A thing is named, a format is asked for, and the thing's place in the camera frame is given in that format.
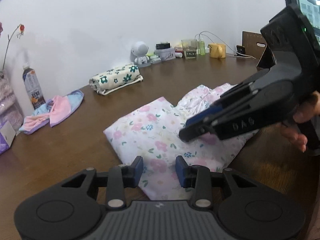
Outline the person right hand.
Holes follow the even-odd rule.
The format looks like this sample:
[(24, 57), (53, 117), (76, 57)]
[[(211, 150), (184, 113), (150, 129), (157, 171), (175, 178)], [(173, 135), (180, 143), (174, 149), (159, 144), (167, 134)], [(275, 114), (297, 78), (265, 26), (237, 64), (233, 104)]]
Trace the person right hand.
[[(313, 92), (312, 96), (297, 108), (296, 113), (293, 115), (293, 120), (301, 124), (317, 115), (319, 115), (319, 92)], [(278, 124), (278, 127), (281, 135), (291, 142), (293, 146), (302, 152), (307, 150), (308, 137), (303, 133), (299, 133), (293, 126), (286, 127), (283, 124)]]

